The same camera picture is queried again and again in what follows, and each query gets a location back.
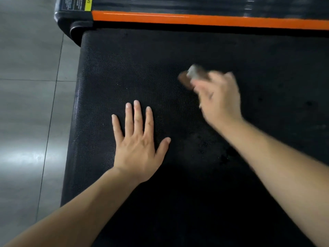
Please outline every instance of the black running belt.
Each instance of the black running belt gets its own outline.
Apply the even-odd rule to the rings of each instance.
[[[125,103],[138,99],[153,109],[156,146],[171,137],[170,148],[94,246],[313,246],[177,76],[194,63],[233,71],[249,122],[329,163],[328,42],[241,30],[85,32],[62,205],[113,166],[111,115],[123,126]]]

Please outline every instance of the orange trim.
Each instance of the orange trim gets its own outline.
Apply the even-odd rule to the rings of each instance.
[[[329,30],[328,20],[92,11],[94,21]]]

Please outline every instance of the right hand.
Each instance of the right hand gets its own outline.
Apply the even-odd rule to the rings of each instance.
[[[232,72],[209,72],[211,81],[192,80],[194,91],[199,95],[205,120],[218,132],[225,125],[243,120],[239,88]]]

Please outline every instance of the gray concrete floor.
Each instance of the gray concrete floor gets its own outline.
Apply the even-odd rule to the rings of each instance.
[[[55,0],[1,0],[0,246],[60,206],[80,48]]]

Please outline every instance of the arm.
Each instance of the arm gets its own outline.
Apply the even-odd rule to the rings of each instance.
[[[170,138],[155,153],[152,110],[146,109],[145,131],[141,106],[126,106],[123,137],[119,120],[112,116],[117,144],[114,167],[69,203],[14,238],[5,247],[91,246],[99,232],[130,193],[147,181],[162,164]]]
[[[246,122],[232,73],[193,80],[205,119],[255,170],[267,190],[318,247],[329,246],[329,167]]]

